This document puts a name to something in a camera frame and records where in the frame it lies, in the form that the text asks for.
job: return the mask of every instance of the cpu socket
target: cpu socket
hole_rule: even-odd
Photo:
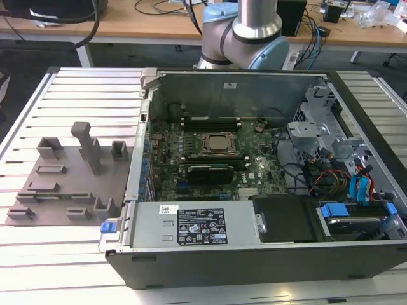
[[[202,155],[236,154],[235,139],[230,132],[206,133],[201,136]]]

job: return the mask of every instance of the gray floor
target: gray floor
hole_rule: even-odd
[[[176,52],[174,46],[95,43],[90,49],[97,67],[190,68],[200,56],[200,47],[196,46],[183,46],[181,52]],[[349,62],[351,55],[351,52],[323,51],[313,70],[375,72],[400,96],[407,91],[407,60],[406,65],[393,60],[389,67],[384,67],[382,64],[389,54],[363,53],[357,64]],[[0,55],[0,67],[11,72],[8,92],[0,104],[9,123],[0,122],[0,140],[51,66],[79,67],[80,62],[75,52],[5,51]]]

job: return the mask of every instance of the motherboard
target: motherboard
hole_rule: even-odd
[[[287,193],[275,162],[275,130],[259,129],[258,121],[237,126],[201,132],[153,122],[155,200],[247,200],[257,194]]]

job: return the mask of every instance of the blue latch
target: blue latch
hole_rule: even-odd
[[[349,195],[352,199],[357,198],[362,206],[368,206],[366,202],[366,193],[368,192],[369,179],[367,177],[353,175],[349,184]]]
[[[393,203],[386,204],[387,210],[389,211],[390,215],[397,214],[397,209]]]
[[[321,207],[322,216],[329,217],[348,217],[349,212],[344,203],[326,203]]]
[[[109,234],[117,232],[117,223],[115,222],[103,222],[100,225],[100,232],[102,234]]]

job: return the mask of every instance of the power supply label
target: power supply label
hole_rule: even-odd
[[[180,246],[228,243],[222,208],[178,210],[177,242]]]

